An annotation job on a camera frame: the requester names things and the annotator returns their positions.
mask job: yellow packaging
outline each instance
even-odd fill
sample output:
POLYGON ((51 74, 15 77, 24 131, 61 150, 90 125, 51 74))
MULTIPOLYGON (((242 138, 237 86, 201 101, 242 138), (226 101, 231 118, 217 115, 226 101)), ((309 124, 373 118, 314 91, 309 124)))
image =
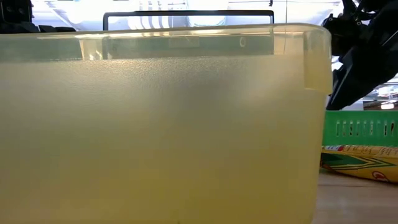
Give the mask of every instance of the yellow packaging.
POLYGON ((320 166, 355 177, 398 183, 398 147, 323 146, 320 166))

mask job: green plastic crate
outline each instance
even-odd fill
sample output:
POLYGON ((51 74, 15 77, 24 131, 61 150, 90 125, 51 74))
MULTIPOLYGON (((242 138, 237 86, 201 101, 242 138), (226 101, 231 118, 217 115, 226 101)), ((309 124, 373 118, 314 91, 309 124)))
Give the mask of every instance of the green plastic crate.
POLYGON ((398 111, 327 111, 323 145, 398 146, 398 111))

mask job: wooden table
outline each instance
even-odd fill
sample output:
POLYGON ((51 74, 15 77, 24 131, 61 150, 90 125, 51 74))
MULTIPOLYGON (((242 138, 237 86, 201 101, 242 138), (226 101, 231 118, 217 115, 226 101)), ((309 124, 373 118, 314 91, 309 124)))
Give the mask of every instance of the wooden table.
POLYGON ((313 224, 357 223, 398 223, 398 185, 321 170, 313 224))

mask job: black handle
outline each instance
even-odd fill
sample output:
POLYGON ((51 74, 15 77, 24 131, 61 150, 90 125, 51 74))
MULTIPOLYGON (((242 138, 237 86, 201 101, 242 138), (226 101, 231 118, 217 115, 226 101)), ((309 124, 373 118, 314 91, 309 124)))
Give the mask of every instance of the black handle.
POLYGON ((103 19, 103 30, 109 30, 109 17, 131 16, 269 16, 274 23, 272 10, 219 10, 219 11, 136 11, 136 12, 106 12, 103 19))

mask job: plastic container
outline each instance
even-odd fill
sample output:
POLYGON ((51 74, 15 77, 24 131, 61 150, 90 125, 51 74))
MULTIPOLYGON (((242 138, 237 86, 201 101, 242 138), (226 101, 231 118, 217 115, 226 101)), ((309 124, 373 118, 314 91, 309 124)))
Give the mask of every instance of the plastic container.
POLYGON ((0 46, 0 223, 311 222, 325 29, 2 35, 0 46))

